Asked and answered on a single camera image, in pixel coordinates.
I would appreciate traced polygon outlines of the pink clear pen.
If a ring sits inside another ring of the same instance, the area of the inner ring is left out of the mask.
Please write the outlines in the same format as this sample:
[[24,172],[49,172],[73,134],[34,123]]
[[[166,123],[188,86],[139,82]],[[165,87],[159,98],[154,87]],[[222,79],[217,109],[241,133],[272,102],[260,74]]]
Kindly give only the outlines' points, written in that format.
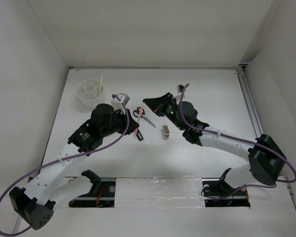
[[[138,117],[137,117],[137,123],[138,124],[140,123],[140,119],[141,119],[141,115],[142,115],[142,110],[143,110],[143,104],[141,105],[141,107],[140,107],[140,109],[138,111]],[[138,132],[138,129],[136,128],[135,129],[135,132],[134,132],[134,137],[136,137],[137,132]]]

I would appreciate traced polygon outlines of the yellow clear pen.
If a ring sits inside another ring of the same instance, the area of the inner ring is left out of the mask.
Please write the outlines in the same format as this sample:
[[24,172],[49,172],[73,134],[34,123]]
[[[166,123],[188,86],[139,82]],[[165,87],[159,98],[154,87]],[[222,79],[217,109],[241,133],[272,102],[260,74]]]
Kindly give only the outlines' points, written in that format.
[[99,96],[102,94],[102,90],[103,90],[103,76],[101,76],[101,79],[100,79],[99,93],[98,93]]

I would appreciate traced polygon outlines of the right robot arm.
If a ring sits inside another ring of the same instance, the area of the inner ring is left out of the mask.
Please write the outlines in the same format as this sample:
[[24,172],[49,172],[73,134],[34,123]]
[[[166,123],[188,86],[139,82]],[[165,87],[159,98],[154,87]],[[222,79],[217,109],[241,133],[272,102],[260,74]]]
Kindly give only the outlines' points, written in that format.
[[228,195],[240,186],[260,182],[274,186],[284,167],[284,157],[279,147],[268,135],[259,138],[232,139],[229,134],[197,119],[198,112],[190,102],[177,102],[171,93],[157,98],[143,99],[153,113],[168,118],[191,144],[210,147],[236,155],[246,161],[238,168],[226,169],[218,181],[209,186],[216,196]]

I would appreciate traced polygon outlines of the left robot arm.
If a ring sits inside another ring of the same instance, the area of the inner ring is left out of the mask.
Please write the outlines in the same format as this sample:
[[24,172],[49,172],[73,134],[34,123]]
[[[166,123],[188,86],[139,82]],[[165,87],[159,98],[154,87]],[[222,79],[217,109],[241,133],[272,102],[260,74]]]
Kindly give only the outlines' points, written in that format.
[[66,185],[61,185],[67,174],[95,150],[103,150],[103,139],[114,133],[130,135],[139,128],[128,109],[115,110],[109,104],[98,105],[90,119],[68,139],[57,158],[46,164],[40,174],[24,187],[14,186],[9,197],[16,213],[34,230],[44,227],[54,211],[74,198],[100,191],[101,178],[93,171],[82,172]]

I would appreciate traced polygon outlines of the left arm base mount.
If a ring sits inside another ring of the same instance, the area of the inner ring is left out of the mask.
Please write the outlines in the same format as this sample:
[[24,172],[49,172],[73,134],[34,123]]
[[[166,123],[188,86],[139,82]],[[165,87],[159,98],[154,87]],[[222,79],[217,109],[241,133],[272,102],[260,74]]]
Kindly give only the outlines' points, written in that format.
[[113,208],[115,202],[116,178],[101,178],[91,170],[82,172],[90,179],[92,186],[88,193],[69,202],[72,208]]

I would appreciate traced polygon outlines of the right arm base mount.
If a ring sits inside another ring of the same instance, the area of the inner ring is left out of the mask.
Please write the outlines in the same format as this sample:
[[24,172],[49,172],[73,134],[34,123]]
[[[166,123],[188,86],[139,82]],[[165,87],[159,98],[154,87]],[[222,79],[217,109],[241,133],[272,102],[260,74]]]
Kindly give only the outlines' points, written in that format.
[[247,190],[232,188],[225,181],[228,168],[219,178],[205,178],[202,180],[201,196],[204,197],[205,207],[250,207]]

